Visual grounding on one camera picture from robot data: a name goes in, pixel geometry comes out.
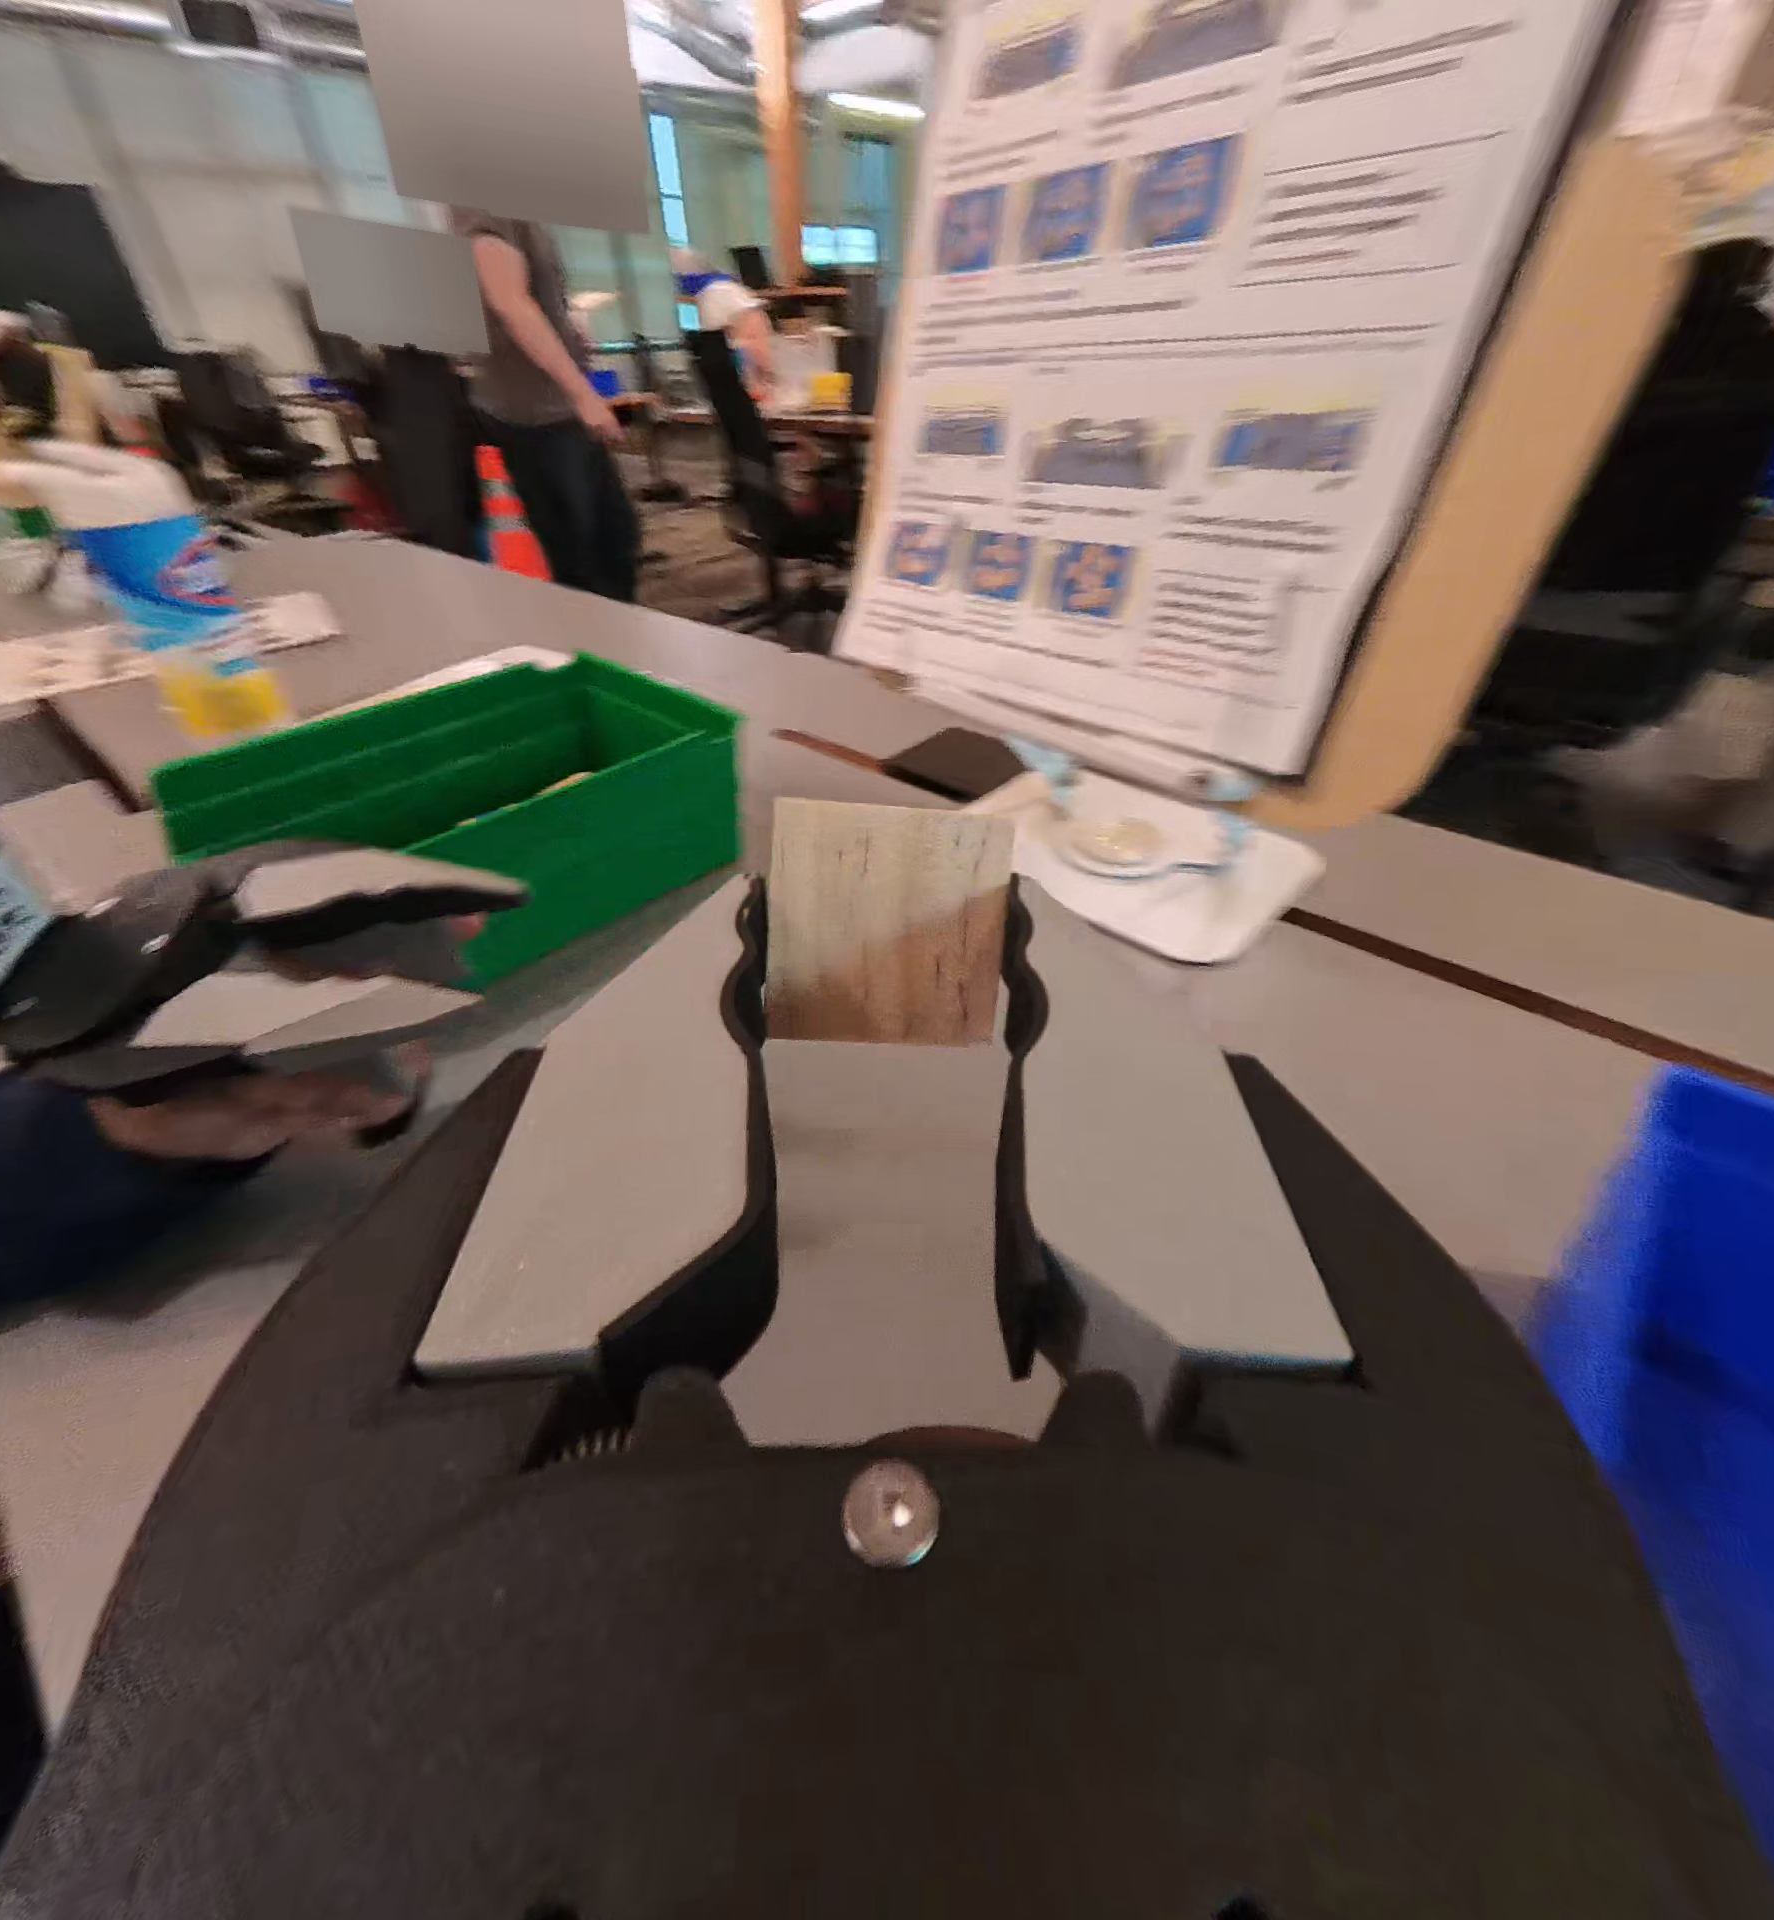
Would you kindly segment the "blue plastic bin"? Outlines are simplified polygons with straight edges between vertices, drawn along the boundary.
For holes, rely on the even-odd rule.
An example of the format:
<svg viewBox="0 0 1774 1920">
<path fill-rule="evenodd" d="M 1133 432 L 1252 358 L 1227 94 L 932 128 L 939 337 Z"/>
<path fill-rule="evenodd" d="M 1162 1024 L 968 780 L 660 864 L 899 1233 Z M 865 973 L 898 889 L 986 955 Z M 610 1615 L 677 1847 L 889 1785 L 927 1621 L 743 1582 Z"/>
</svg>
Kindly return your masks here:
<svg viewBox="0 0 1774 1920">
<path fill-rule="evenodd" d="M 1529 1345 L 1630 1512 L 1774 1861 L 1772 1095 L 1655 1079 Z"/>
</svg>

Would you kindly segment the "person's left forearm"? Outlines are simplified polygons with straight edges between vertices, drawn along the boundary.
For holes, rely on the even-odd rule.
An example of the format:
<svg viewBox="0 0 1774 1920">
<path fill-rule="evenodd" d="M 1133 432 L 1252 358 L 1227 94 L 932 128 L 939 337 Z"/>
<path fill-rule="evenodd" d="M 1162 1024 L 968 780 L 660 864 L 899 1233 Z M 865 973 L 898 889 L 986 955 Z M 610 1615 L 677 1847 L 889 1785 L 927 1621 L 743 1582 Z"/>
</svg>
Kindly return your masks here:
<svg viewBox="0 0 1774 1920">
<path fill-rule="evenodd" d="M 135 1154 L 85 1094 L 0 1074 L 0 1314 L 108 1279 L 257 1169 Z"/>
</svg>

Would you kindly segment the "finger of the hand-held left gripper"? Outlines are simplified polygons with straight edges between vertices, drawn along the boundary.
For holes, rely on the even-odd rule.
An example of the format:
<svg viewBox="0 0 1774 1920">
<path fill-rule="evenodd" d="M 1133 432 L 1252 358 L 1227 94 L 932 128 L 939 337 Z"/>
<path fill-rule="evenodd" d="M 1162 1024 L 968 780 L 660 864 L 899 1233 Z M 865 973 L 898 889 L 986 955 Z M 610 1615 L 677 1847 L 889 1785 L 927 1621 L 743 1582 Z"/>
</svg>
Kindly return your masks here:
<svg viewBox="0 0 1774 1920">
<path fill-rule="evenodd" d="M 222 972 L 169 998 L 133 1033 L 135 1050 L 353 1057 L 425 1037 L 478 995 L 395 975 L 299 981 Z"/>
<path fill-rule="evenodd" d="M 234 916 L 281 950 L 526 903 L 522 879 L 393 849 L 290 839 L 234 857 Z"/>
</svg>

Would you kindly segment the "green plastic bin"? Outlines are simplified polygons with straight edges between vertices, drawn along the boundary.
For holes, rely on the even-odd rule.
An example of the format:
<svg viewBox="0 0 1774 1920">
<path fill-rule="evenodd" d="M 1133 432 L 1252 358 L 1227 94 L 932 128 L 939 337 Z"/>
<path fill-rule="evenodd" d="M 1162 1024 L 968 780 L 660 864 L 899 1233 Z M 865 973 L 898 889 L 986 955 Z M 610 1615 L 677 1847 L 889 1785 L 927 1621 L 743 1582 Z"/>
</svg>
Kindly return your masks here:
<svg viewBox="0 0 1774 1920">
<path fill-rule="evenodd" d="M 613 660 L 514 665 L 156 767 L 179 860 L 278 839 L 522 879 L 468 943 L 475 988 L 741 859 L 741 717 Z M 577 792 L 542 788 L 600 770 Z"/>
</svg>

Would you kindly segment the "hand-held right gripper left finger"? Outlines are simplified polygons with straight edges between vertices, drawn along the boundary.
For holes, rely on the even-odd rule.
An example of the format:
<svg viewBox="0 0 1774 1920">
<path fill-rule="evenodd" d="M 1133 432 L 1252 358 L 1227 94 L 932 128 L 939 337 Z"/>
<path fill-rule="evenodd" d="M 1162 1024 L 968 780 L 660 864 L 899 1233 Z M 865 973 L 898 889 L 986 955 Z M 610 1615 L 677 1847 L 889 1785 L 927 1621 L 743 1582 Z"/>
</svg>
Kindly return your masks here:
<svg viewBox="0 0 1774 1920">
<path fill-rule="evenodd" d="M 741 877 L 552 1033 L 420 1372 L 642 1389 L 757 1347 L 778 1303 L 764 978 L 764 885 Z"/>
</svg>

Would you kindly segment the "black office chair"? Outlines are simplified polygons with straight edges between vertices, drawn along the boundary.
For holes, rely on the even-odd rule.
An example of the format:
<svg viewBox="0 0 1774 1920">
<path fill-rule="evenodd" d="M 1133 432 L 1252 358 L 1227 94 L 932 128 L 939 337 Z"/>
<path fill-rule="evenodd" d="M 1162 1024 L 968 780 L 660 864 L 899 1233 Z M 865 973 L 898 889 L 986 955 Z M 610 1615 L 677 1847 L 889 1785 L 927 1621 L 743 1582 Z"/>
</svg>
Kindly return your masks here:
<svg viewBox="0 0 1774 1920">
<path fill-rule="evenodd" d="M 1510 627 L 1465 744 L 1535 756 L 1654 725 L 1707 668 L 1715 588 L 1774 453 L 1772 251 L 1699 251 L 1668 331 Z"/>
<path fill-rule="evenodd" d="M 803 622 L 803 650 L 833 650 L 836 618 L 858 534 L 858 492 L 846 468 L 812 463 L 803 488 L 785 468 L 778 441 L 753 398 L 727 335 L 717 327 L 684 333 L 723 450 L 736 529 L 760 570 L 759 594 L 717 616 L 717 625 L 785 639 Z"/>
</svg>

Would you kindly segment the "printed instruction sheet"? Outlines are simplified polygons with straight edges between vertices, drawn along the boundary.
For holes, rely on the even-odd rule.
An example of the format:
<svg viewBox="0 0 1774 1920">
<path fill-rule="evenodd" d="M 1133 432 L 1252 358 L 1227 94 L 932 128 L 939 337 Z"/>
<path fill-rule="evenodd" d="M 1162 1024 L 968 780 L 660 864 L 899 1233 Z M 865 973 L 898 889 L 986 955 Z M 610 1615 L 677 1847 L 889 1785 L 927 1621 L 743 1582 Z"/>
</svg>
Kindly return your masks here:
<svg viewBox="0 0 1774 1920">
<path fill-rule="evenodd" d="M 954 5 L 838 653 L 1299 776 L 1616 5 Z"/>
</svg>

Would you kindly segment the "instruction sheet on stand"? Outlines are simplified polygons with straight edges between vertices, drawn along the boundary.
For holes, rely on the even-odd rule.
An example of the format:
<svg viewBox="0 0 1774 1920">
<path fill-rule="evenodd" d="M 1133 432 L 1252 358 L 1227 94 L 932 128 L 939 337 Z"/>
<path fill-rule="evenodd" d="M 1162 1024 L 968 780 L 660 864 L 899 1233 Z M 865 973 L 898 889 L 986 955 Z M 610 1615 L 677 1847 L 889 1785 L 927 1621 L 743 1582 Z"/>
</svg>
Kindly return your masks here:
<svg viewBox="0 0 1774 1920">
<path fill-rule="evenodd" d="M 1398 810 L 1465 730 L 1690 280 L 1688 162 L 1620 117 L 1666 5 L 1618 5 L 1570 151 L 1299 779 L 1244 803 L 1310 837 Z"/>
</svg>

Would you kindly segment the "wooden post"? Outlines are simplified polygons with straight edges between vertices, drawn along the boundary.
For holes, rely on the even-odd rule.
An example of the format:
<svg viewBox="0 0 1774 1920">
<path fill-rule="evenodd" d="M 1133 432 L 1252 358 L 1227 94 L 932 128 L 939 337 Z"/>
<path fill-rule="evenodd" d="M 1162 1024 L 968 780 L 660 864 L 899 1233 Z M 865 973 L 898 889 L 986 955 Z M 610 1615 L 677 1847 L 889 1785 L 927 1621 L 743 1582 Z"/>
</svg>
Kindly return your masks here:
<svg viewBox="0 0 1774 1920">
<path fill-rule="evenodd" d="M 781 286 L 803 285 L 810 135 L 800 88 L 800 46 L 796 1 L 751 1 L 753 90 L 770 185 L 775 276 Z"/>
</svg>

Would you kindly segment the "white document stand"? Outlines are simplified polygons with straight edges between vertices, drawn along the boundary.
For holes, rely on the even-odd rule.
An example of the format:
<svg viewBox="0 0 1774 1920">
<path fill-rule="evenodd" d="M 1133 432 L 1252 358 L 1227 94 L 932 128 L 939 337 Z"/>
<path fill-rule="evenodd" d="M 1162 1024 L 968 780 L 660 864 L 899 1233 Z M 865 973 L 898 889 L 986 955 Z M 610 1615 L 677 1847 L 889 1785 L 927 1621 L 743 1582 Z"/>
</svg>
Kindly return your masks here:
<svg viewBox="0 0 1774 1920">
<path fill-rule="evenodd" d="M 1009 734 L 1017 779 L 974 803 L 1009 822 L 1015 869 L 1069 914 L 1182 965 L 1252 950 L 1326 874 L 1307 840 L 1259 825 L 1256 780 L 1169 796 Z"/>
</svg>

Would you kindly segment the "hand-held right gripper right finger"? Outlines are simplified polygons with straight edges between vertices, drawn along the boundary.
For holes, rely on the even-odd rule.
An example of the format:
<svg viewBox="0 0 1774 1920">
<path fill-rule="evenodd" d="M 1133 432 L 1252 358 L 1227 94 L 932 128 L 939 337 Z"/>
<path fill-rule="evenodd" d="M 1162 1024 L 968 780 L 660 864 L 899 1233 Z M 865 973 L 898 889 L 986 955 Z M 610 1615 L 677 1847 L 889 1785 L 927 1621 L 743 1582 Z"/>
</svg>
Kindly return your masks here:
<svg viewBox="0 0 1774 1920">
<path fill-rule="evenodd" d="M 1355 1349 L 1227 1053 L 1167 1024 L 1034 881 L 1000 959 L 995 1323 L 1006 1367 L 1110 1372 L 1149 1428 L 1210 1381 L 1337 1381 Z"/>
</svg>

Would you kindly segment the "black wall screen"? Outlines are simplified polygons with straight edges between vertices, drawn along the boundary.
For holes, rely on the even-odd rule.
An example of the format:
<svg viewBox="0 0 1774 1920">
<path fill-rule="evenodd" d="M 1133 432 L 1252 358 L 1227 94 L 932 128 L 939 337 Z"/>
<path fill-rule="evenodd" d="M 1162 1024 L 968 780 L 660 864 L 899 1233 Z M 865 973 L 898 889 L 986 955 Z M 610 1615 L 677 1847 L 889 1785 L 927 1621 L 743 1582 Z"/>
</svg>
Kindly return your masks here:
<svg viewBox="0 0 1774 1920">
<path fill-rule="evenodd" d="M 85 184 L 24 180 L 0 168 L 0 308 L 63 317 L 100 366 L 156 366 L 163 341 L 102 206 Z"/>
</svg>

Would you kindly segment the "orange traffic cone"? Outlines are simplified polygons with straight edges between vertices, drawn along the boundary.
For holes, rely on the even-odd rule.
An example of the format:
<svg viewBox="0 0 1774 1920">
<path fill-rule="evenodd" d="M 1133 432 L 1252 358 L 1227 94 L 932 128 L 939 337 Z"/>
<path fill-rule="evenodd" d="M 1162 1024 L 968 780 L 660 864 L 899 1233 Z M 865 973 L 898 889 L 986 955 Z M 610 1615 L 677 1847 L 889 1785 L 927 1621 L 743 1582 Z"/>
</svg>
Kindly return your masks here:
<svg viewBox="0 0 1774 1920">
<path fill-rule="evenodd" d="M 487 562 L 498 573 L 548 584 L 555 579 L 552 568 L 522 510 L 501 447 L 476 443 L 475 475 L 482 505 Z"/>
</svg>

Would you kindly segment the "person's left hand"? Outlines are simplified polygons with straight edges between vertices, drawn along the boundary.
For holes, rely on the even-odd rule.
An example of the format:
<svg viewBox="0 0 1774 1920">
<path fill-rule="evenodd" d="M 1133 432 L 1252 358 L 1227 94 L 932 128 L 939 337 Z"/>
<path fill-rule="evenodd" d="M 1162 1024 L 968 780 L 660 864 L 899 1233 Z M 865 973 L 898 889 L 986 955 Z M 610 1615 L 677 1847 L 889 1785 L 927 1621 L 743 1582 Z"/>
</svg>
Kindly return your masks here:
<svg viewBox="0 0 1774 1920">
<path fill-rule="evenodd" d="M 377 1088 L 343 1072 L 213 1079 L 150 1107 L 95 1095 L 86 1110 L 114 1146 L 159 1162 L 247 1163 L 290 1145 L 358 1142 L 409 1120 L 433 1065 L 430 1043 L 389 1053 Z"/>
</svg>

